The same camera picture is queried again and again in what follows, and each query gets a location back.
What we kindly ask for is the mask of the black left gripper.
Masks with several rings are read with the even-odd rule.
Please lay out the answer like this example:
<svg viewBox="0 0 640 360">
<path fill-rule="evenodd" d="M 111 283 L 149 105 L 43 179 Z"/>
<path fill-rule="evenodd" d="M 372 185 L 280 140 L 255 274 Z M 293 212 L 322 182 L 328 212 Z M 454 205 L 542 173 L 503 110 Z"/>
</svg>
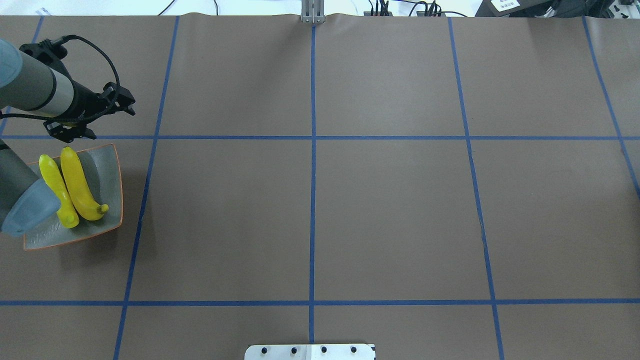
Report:
<svg viewBox="0 0 640 360">
<path fill-rule="evenodd" d="M 93 92 L 86 86 L 73 82 L 73 100 L 69 109 L 65 112 L 66 119 L 81 119 L 85 123 L 91 123 L 90 117 L 103 114 L 109 116 L 117 112 L 126 112 L 135 115 L 133 105 L 136 100 L 133 94 L 123 86 L 117 88 L 115 82 L 106 83 L 101 93 Z"/>
</svg>

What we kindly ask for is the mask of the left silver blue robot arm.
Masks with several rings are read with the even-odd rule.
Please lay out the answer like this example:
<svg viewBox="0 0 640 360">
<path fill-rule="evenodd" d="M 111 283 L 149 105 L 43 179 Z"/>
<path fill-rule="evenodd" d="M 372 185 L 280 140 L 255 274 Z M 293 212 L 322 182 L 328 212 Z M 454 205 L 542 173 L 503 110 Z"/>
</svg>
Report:
<svg viewBox="0 0 640 360">
<path fill-rule="evenodd" d="M 78 41 L 105 60 L 112 80 L 95 91 L 74 79 L 64 60 L 67 43 Z M 46 134 L 64 144 L 54 159 L 41 155 L 39 170 L 26 148 L 1 139 L 1 233 L 20 238 L 54 216 L 69 228 L 79 219 L 97 221 L 108 206 L 90 193 L 82 160 L 71 150 L 76 140 L 97 138 L 91 124 L 118 113 L 135 116 L 135 96 L 122 84 L 114 61 L 78 34 L 16 45 L 1 40 L 1 119 L 40 121 Z"/>
</svg>

